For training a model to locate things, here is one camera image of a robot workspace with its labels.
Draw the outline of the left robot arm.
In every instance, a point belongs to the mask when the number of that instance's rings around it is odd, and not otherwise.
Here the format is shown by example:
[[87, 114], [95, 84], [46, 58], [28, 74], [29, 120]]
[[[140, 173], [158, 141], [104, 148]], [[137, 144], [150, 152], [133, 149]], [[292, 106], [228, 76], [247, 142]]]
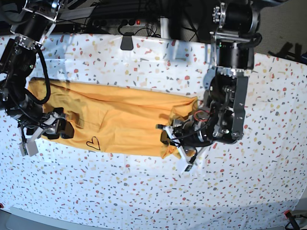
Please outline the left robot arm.
[[203, 105], [186, 120], [174, 119], [162, 130], [161, 142], [177, 148], [179, 168], [188, 172], [195, 166], [198, 148], [215, 142], [234, 144], [243, 137], [246, 70], [254, 67], [259, 9], [250, 0], [219, 1], [213, 8], [216, 29], [211, 32], [210, 68], [204, 77]]

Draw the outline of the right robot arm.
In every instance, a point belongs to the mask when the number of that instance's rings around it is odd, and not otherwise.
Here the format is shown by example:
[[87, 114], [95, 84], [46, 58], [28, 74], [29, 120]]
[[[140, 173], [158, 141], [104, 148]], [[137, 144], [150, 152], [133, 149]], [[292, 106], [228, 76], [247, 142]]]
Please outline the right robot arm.
[[[56, 25], [62, 0], [27, 0], [19, 20], [13, 20], [4, 10], [1, 17], [12, 26], [15, 38], [9, 39], [0, 58], [0, 72], [6, 78], [0, 82], [0, 108], [18, 122], [22, 131], [22, 143], [28, 143], [25, 135], [37, 139], [70, 139], [74, 136], [72, 124], [66, 120], [63, 108], [44, 113], [42, 106], [51, 96], [47, 65], [41, 46], [44, 38]], [[25, 87], [26, 78], [32, 73], [36, 60], [40, 59], [46, 85], [43, 99], [36, 98]]]

